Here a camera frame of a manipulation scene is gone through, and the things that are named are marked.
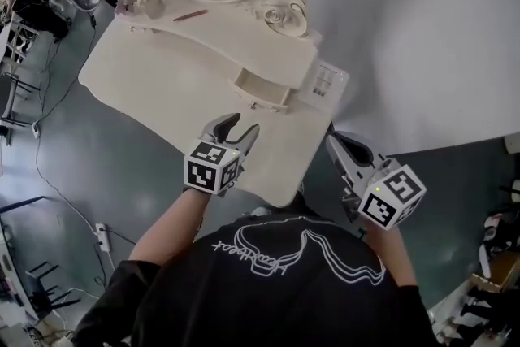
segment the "white graphic print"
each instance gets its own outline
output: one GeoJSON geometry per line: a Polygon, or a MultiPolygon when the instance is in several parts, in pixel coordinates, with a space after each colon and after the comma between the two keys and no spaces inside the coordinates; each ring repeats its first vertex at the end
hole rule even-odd
{"type": "Polygon", "coordinates": [[[295,220],[305,220],[309,223],[328,224],[339,227],[337,224],[329,221],[311,220],[301,216],[292,217],[286,220],[267,221],[265,223],[242,226],[236,230],[232,245],[219,241],[217,245],[211,246],[214,247],[215,251],[221,249],[223,252],[235,254],[241,261],[249,260],[251,262],[251,271],[255,275],[268,277],[274,275],[278,271],[281,271],[281,275],[284,275],[287,269],[298,263],[307,246],[307,242],[311,240],[321,247],[323,257],[325,258],[325,261],[331,268],[331,271],[334,273],[334,275],[343,280],[345,283],[355,284],[361,280],[369,280],[371,284],[377,286],[383,281],[386,268],[381,263],[381,260],[379,260],[381,269],[380,271],[375,271],[367,266],[354,268],[345,265],[341,259],[338,258],[336,253],[334,253],[334,250],[328,242],[328,239],[325,236],[309,230],[308,228],[301,232],[301,248],[295,253],[286,254],[284,256],[280,256],[279,258],[273,258],[267,254],[263,254],[257,246],[251,244],[244,236],[244,231],[248,228],[261,227],[267,224],[287,223],[288,221],[295,220]]]}

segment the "gray floor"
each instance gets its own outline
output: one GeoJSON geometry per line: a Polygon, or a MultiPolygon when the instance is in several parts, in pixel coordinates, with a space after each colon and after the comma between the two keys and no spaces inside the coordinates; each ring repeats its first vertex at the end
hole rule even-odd
{"type": "MultiPolygon", "coordinates": [[[[111,19],[110,10],[98,13],[97,37],[111,19]]],[[[64,94],[86,58],[93,30],[84,16],[62,42],[50,67],[52,81],[45,100],[47,112],[64,94]]],[[[32,71],[24,80],[39,82],[50,37],[41,37],[28,57],[32,71]]],[[[38,95],[16,103],[18,116],[40,115],[38,95]]],[[[92,222],[109,224],[130,239],[139,236],[165,211],[183,188],[183,155],[173,146],[126,115],[98,102],[75,83],[67,99],[41,123],[39,166],[42,174],[92,222]]],[[[37,174],[37,141],[30,129],[16,129],[12,145],[2,143],[3,176],[0,204],[36,195],[49,199],[6,213],[24,268],[47,260],[59,264],[46,283],[63,289],[84,288],[99,295],[93,278],[101,275],[93,251],[92,233],[70,207],[37,174]]],[[[500,140],[400,156],[429,188],[422,205],[403,225],[410,255],[417,269],[427,306],[433,306],[477,267],[477,248],[486,213],[507,198],[499,184],[514,178],[514,158],[505,154],[500,140]]],[[[341,182],[323,147],[305,178],[305,196],[317,212],[349,225],[339,205],[341,182]]],[[[239,190],[210,204],[201,234],[251,211],[262,201],[239,190]]],[[[125,259],[132,246],[111,238],[113,258],[125,259]]],[[[105,269],[111,268],[102,256],[105,269]]],[[[83,301],[67,308],[67,327],[74,328],[92,305],[83,301]]]]}

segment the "white wall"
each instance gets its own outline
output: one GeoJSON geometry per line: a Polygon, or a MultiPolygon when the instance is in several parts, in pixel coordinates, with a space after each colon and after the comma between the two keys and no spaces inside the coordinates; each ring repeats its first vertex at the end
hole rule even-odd
{"type": "Polygon", "coordinates": [[[520,0],[312,0],[322,58],[351,73],[336,126],[389,153],[520,130],[520,0]]]}

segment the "black t-shirt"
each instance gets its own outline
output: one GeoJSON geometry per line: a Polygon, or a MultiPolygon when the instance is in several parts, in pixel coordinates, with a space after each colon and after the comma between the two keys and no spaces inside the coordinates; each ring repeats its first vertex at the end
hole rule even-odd
{"type": "Polygon", "coordinates": [[[417,287],[332,221],[240,219],[160,268],[122,262],[82,319],[78,347],[437,345],[417,287]]]}

